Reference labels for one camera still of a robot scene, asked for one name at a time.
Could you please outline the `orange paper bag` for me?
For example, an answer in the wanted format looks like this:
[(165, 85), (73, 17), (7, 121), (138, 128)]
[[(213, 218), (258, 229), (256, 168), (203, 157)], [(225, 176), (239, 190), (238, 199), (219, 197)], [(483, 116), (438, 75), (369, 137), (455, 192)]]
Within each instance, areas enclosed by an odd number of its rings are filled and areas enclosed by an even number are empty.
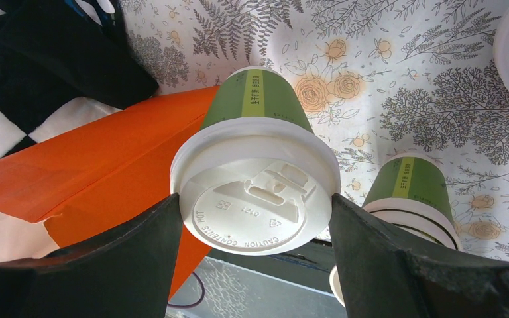
[(0, 159), (0, 262), (42, 258), (168, 197), (172, 160), (216, 91), (154, 97)]

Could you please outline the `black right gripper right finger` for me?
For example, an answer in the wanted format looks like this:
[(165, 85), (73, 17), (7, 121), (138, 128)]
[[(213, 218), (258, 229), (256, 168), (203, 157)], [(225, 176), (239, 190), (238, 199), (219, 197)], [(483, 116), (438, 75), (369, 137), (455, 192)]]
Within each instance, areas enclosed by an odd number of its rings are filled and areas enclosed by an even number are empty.
[(339, 194), (329, 228), (349, 317), (509, 317), (509, 262), (429, 242)]

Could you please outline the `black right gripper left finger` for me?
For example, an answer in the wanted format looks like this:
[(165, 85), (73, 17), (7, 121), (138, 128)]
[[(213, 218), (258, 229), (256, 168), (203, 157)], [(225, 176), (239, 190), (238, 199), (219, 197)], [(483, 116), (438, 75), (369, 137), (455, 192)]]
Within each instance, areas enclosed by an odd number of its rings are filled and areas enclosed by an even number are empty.
[(0, 317), (163, 317), (181, 232), (173, 194), (43, 258), (0, 262)]

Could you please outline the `white plastic cup lid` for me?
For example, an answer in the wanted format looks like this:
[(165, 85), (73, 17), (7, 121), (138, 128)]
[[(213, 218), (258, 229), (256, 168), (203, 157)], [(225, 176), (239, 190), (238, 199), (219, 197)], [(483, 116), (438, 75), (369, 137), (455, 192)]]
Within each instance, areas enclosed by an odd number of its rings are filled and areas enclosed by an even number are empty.
[(170, 167), (186, 228), (198, 240), (245, 256), (280, 254), (322, 232), (341, 189), (332, 149), (279, 119), (226, 120), (189, 138)]

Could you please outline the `green paper coffee cup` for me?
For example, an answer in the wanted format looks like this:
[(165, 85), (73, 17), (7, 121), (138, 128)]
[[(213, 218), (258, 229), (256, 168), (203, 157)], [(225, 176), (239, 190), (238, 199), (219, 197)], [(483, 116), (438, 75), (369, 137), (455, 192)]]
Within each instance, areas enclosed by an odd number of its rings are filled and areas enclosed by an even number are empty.
[(232, 73), (219, 86), (201, 128), (242, 117), (280, 119), (313, 131), (294, 88), (268, 68), (246, 67)]

